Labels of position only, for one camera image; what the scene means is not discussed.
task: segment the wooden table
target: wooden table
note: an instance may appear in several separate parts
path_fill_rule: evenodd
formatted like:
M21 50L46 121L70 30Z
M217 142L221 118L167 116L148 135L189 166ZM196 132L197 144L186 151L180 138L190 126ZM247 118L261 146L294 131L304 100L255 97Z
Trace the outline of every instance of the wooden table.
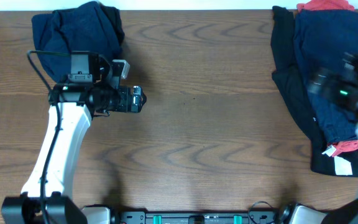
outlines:
M47 91L25 57L38 13L0 12L0 209L19 195L47 128ZM271 11L122 11L122 20L124 84L143 86L148 102L141 114L93 121L77 206L330 209L354 199L357 179L310 171L310 142L271 79Z

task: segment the white wall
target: white wall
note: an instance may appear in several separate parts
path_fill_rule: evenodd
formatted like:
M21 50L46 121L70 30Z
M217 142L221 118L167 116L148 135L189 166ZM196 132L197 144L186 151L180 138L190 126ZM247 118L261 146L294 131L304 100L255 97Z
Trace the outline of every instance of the white wall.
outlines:
M42 11L78 7L89 0L0 0L0 11ZM308 0L100 0L121 10L295 9ZM358 9L358 0L349 0Z

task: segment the cable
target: cable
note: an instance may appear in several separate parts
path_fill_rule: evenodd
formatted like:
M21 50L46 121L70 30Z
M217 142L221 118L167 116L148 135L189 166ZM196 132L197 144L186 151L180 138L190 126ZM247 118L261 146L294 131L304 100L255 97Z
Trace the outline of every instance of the cable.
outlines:
M46 54L46 55L56 55L56 56L66 56L69 57L70 54L62 54L62 53L56 53L56 52L44 52L42 50L29 50L27 52L27 59L29 59L29 62L32 66L32 68L35 70L35 72L37 73L37 75L40 77L40 79L43 81L43 83L45 84L45 86L47 87L48 91L51 92L52 89L49 86L48 82L46 81L46 79L44 78L44 76L40 73L40 71L38 70L38 68L34 65L33 61L31 60L30 55L32 53L35 54ZM48 166L49 166L49 162L50 162L50 158L52 156L52 152L53 152L53 148L55 147L56 144L56 140L57 140L57 136L59 135L59 131L62 125L62 119L61 119L61 114L60 114L60 110L59 110L59 106L58 106L58 99L56 99L56 96L53 96L53 100L54 100L54 105L56 107L56 114L57 114L57 124L56 124L56 128L55 128L55 134L53 135L53 139L52 142L50 143L50 147L49 147L49 151L47 154L47 157L45 159L45 164L44 164L44 168L42 169L42 175L40 178L40 204L41 204L41 211L42 211L42 217L44 219L44 223L45 224L49 224L49 217L48 217L48 213L47 213L47 208L46 208L46 204L45 204L45 184L46 184L46 180L47 180L47 171L48 171Z
M254 221L254 219L253 218L251 218L251 210L256 206L256 205L258 205L258 204L260 204L260 203L265 203L265 204L267 204L271 209L273 209L273 207L269 204L269 203L267 203L267 202L265 202L265 201L258 201L258 202L255 202L250 208L249 208L249 210L248 210L248 224L250 224L250 221L252 221L252 223L253 224L258 224L258 223L256 223L255 221Z

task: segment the red cloth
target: red cloth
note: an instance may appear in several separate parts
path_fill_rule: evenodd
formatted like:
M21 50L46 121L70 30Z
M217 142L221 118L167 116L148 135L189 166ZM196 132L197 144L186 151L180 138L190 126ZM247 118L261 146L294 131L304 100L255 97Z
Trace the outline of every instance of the red cloth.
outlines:
M334 143L333 146L336 148L336 150L332 157L337 156L342 152L352 152L358 150L358 140L341 141Z
M301 12L302 9L307 10L330 10L330 9L347 9L354 11L354 6L348 3L346 0L311 0L310 2L304 4L299 3L296 5L298 11Z

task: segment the white paper tag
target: white paper tag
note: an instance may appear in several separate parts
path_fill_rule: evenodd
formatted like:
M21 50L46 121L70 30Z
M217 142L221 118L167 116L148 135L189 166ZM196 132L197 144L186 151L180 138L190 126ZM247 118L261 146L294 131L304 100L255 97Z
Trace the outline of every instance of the white paper tag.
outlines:
M336 151L336 148L333 145L330 145L327 147L327 149L322 153L323 155L332 156L334 152Z
M352 164L339 156L334 157L336 175L352 175Z

